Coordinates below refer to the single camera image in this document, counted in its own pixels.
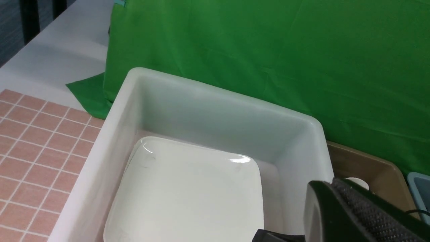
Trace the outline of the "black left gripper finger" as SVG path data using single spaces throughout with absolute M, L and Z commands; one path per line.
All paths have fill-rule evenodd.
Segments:
M 254 242 L 428 242 L 429 225 L 347 179 L 310 181 L 304 235 L 259 229 Z

